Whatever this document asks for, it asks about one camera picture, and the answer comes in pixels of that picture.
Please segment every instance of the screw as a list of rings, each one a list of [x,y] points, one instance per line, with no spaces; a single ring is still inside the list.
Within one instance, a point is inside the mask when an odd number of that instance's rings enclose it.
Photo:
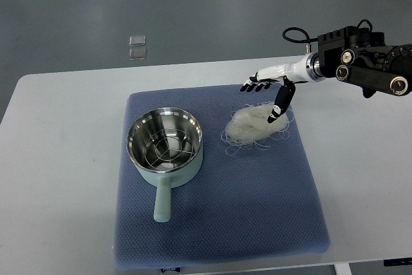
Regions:
[[[349,64],[353,60],[354,54],[351,50],[346,50],[342,54],[342,62],[344,64]]]
[[[403,95],[407,90],[407,80],[403,77],[395,77],[389,88],[394,95]]]
[[[342,65],[339,66],[336,70],[336,78],[340,81],[344,81],[348,78],[349,75],[349,69],[348,67]]]

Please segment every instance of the label tag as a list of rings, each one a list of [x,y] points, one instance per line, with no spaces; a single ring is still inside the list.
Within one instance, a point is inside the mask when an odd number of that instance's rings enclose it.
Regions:
[[[160,269],[160,271],[162,272],[162,274],[163,274],[164,272],[169,271],[169,270],[180,274],[180,268],[179,268],[179,267],[165,267],[164,269]]]

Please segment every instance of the blue cushion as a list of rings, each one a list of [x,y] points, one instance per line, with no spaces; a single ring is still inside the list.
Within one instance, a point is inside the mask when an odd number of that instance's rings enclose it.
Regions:
[[[115,227],[119,270],[327,251],[330,240],[315,182],[295,122],[287,140],[225,154],[220,138],[230,114],[245,103],[274,99],[275,91],[241,93],[239,85],[134,93],[127,101]],[[203,130],[203,165],[172,189],[172,215],[153,220],[156,187],[139,174],[126,151],[126,135],[144,113],[164,107],[193,114]]]

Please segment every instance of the pot handle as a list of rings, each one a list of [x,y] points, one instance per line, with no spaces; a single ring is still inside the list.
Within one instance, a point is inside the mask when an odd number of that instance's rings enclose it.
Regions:
[[[157,181],[156,202],[153,218],[157,222],[168,222],[171,215],[171,179],[159,177]]]

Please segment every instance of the white table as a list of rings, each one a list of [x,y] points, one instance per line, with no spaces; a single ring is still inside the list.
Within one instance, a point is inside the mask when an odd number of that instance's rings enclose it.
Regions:
[[[122,274],[113,266],[122,125],[131,93],[241,84],[300,57],[27,75],[0,125],[0,274]],[[275,93],[267,91],[268,100]],[[321,197],[324,254],[185,267],[184,274],[412,256],[412,95],[328,79],[292,101]],[[158,274],[140,270],[127,274]]]

